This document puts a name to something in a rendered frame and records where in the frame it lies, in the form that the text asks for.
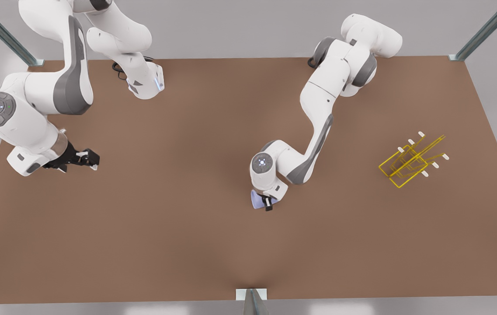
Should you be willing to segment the pale lilac cup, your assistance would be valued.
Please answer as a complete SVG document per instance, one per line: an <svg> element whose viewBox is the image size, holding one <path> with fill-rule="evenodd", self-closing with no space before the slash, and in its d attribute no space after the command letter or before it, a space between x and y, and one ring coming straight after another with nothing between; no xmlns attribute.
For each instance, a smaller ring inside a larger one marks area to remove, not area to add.
<svg viewBox="0 0 497 315"><path fill-rule="evenodd" d="M254 209L264 209L264 203L262 202L262 197L272 197L272 196L265 196L262 194L257 193L254 189L251 191L251 202L253 205ZM272 197L274 204L278 202L277 199Z"/></svg>

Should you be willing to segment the silver frame post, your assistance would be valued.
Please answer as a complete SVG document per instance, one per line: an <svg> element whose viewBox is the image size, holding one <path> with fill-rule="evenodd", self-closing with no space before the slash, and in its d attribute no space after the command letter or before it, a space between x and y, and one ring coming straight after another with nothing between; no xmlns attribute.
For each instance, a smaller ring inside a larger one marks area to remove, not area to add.
<svg viewBox="0 0 497 315"><path fill-rule="evenodd" d="M236 301L244 301L243 315L270 315L264 301L268 299L266 288L236 289Z"/></svg>
<svg viewBox="0 0 497 315"><path fill-rule="evenodd" d="M27 66L41 67L44 60L35 58L1 23L0 40L12 50Z"/></svg>
<svg viewBox="0 0 497 315"><path fill-rule="evenodd" d="M448 55L448 59L465 61L495 30L497 30L497 11L456 54Z"/></svg>

